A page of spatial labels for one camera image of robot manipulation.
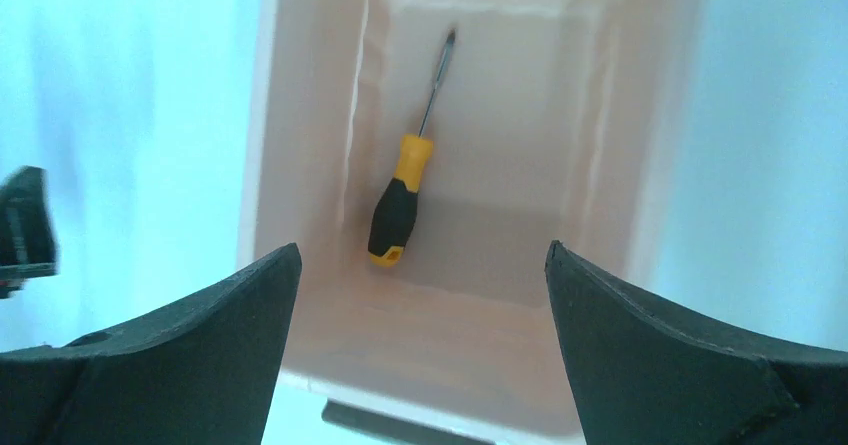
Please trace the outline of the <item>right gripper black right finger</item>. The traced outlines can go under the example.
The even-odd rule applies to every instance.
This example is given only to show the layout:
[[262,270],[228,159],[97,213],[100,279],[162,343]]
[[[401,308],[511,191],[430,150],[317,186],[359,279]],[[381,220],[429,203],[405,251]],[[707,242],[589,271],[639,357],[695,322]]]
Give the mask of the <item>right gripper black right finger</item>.
[[590,444],[843,444],[847,355],[632,285],[553,241],[545,274]]

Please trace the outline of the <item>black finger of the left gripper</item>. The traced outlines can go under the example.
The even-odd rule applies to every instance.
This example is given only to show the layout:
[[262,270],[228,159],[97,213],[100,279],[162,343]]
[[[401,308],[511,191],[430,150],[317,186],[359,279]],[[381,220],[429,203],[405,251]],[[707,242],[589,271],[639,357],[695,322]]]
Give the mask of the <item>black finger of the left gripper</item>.
[[26,281],[54,276],[58,250],[48,214],[46,171],[23,166],[1,185],[1,297]]

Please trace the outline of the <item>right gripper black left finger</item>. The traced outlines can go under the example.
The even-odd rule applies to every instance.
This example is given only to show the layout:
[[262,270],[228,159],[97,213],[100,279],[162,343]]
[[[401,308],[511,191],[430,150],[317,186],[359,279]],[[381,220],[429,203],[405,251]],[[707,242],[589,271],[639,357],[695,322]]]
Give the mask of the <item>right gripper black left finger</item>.
[[301,277],[295,244],[63,347],[1,356],[5,444],[258,444]]

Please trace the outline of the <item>yellow black screwdriver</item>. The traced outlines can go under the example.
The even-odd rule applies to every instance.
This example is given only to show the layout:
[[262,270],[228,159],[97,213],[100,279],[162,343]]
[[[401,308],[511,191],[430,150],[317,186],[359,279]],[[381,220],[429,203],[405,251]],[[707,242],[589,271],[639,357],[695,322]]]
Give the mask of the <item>yellow black screwdriver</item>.
[[456,37],[457,30],[450,29],[435,68],[418,132],[403,136],[395,170],[374,209],[367,251],[372,263],[379,267],[390,268],[399,262],[414,230],[421,183],[434,150],[434,142],[426,136],[426,130],[451,63]]

